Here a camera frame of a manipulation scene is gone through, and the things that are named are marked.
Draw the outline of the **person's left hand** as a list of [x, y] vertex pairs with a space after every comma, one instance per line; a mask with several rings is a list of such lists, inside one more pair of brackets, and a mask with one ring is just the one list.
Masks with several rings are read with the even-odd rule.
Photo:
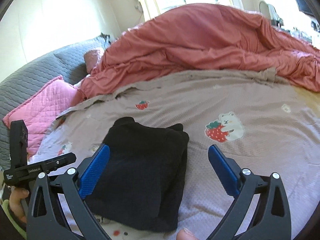
[[25, 224], [27, 223], [27, 217], [21, 204], [21, 200], [24, 200], [28, 196], [29, 191], [27, 189], [14, 187], [9, 198], [9, 206], [11, 211], [16, 218]]

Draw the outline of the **person's right hand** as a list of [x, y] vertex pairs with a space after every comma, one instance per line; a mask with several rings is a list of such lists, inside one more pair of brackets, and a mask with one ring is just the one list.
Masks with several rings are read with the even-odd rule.
[[199, 240], [190, 230], [187, 228], [181, 229], [177, 235], [176, 240]]

